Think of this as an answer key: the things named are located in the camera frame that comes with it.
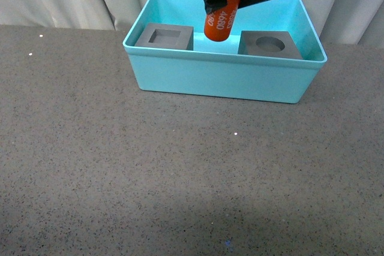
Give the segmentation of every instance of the turquoise plastic bin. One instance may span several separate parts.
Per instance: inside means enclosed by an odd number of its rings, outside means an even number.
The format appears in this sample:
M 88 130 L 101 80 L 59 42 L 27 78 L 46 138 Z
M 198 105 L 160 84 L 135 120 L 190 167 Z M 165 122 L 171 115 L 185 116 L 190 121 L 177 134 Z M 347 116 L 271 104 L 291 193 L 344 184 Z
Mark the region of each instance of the turquoise plastic bin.
M 203 0 L 148 0 L 126 36 L 137 84 L 146 91 L 297 103 L 327 61 L 301 0 L 238 10 L 230 37 L 205 37 Z M 135 47 L 150 22 L 194 27 L 194 51 Z M 289 31 L 303 60 L 238 55 L 241 31 Z

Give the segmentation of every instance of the gray block with round hole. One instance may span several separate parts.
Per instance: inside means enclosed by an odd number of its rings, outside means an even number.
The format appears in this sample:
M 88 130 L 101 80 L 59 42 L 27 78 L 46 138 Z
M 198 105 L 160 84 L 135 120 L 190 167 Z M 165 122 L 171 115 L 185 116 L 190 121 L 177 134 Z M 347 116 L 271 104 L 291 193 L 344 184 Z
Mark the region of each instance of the gray block with round hole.
M 149 23 L 135 46 L 193 50 L 193 26 Z
M 238 54 L 302 59 L 288 31 L 242 31 Z

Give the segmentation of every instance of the gray square block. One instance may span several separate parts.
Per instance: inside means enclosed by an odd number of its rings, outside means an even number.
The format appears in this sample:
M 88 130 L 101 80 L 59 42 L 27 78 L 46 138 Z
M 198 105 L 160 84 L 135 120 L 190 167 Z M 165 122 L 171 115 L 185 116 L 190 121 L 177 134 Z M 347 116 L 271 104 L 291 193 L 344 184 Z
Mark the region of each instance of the gray square block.
M 302 59 L 288 31 L 242 31 L 238 54 Z
M 193 26 L 149 23 L 135 46 L 193 50 Z

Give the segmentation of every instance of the orange cylinder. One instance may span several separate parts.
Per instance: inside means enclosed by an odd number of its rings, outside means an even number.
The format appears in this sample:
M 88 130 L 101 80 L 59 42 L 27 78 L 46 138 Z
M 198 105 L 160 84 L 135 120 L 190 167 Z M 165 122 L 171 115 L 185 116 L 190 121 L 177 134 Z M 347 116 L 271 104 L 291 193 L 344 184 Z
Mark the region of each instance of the orange cylinder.
M 204 34 L 210 40 L 224 41 L 229 37 L 240 0 L 227 0 L 227 6 L 207 14 Z

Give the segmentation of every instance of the square hole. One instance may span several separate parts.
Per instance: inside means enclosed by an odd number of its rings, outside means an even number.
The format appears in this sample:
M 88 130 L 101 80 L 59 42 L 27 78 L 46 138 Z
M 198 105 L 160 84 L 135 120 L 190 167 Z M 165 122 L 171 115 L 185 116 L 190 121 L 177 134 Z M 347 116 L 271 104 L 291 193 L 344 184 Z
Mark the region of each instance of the square hole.
M 181 31 L 179 30 L 155 29 L 149 42 L 175 45 L 178 42 L 180 33 Z

